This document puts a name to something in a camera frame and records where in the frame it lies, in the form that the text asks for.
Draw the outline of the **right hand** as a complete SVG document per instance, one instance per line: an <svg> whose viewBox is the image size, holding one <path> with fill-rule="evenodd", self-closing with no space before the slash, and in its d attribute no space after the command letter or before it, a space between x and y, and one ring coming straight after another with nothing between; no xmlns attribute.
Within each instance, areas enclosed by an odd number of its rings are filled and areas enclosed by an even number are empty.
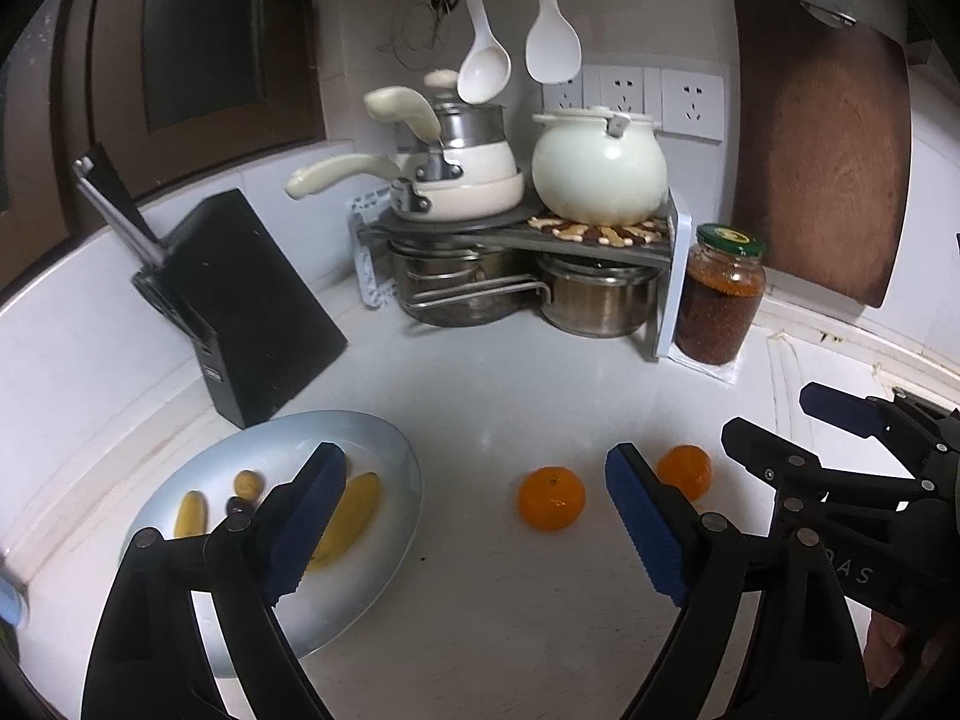
<svg viewBox="0 0 960 720"><path fill-rule="evenodd" d="M867 684L871 691L886 688L903 667L907 635L908 629L900 622L877 611L871 613L866 645L862 651ZM921 667L924 670L934 667L949 637L949 629L944 629L926 642L921 653Z"/></svg>

